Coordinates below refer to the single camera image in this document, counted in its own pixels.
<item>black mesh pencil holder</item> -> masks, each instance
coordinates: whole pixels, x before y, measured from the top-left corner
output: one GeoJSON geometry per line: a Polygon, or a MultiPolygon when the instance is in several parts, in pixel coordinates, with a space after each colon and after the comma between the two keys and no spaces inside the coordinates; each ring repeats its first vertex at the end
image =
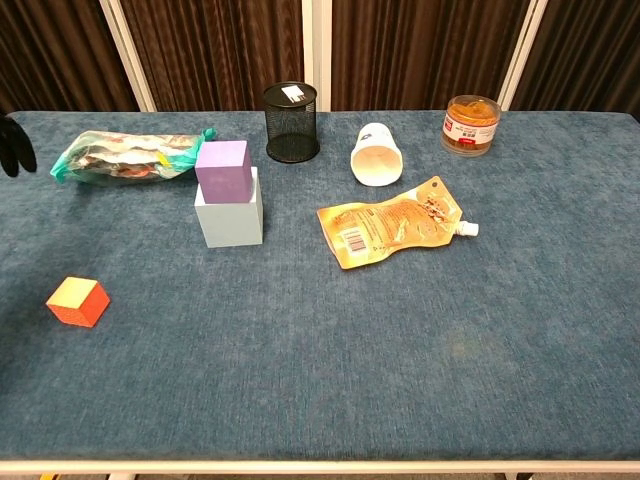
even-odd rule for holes
{"type": "Polygon", "coordinates": [[[279,162],[310,160],[320,151],[316,136],[316,89],[301,82],[281,82],[264,91],[267,154],[279,162]]]}

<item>black glove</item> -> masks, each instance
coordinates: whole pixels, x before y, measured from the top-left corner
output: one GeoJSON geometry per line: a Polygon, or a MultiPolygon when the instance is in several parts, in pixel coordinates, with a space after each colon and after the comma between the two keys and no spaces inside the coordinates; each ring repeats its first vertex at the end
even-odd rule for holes
{"type": "Polygon", "coordinates": [[[29,137],[12,118],[0,117],[0,163],[7,175],[17,177],[19,165],[27,172],[35,172],[36,155],[29,137]]]}

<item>floor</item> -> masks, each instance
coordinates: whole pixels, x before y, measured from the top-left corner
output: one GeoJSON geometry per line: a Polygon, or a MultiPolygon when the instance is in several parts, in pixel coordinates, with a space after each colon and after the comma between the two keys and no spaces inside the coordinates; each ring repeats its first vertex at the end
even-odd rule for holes
{"type": "MultiPolygon", "coordinates": [[[[0,475],[0,480],[39,480],[0,475]]],[[[58,480],[107,480],[105,475],[61,475],[58,480]]],[[[138,475],[136,480],[504,480],[494,474],[437,475],[138,475]]],[[[533,480],[640,480],[640,473],[539,473],[533,480]]]]}

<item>cube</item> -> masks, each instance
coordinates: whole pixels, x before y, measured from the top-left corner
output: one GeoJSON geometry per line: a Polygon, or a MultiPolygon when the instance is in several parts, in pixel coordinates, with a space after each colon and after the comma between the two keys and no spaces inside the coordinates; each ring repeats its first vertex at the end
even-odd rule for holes
{"type": "Polygon", "coordinates": [[[205,203],[247,203],[253,184],[246,140],[203,143],[196,175],[205,203]]]}
{"type": "Polygon", "coordinates": [[[47,307],[63,323],[92,328],[109,302],[97,280],[67,277],[47,300],[47,307]]]}
{"type": "Polygon", "coordinates": [[[262,197],[258,169],[251,168],[253,188],[247,203],[206,203],[198,185],[194,206],[207,247],[262,243],[262,197]]]}

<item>barcode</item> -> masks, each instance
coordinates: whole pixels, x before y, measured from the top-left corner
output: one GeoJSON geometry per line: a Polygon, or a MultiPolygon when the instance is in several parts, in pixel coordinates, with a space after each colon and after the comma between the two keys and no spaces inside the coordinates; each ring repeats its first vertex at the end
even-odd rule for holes
{"type": "Polygon", "coordinates": [[[364,243],[362,233],[359,228],[350,228],[342,232],[342,238],[344,238],[349,253],[363,254],[367,253],[367,244],[364,243]]]}

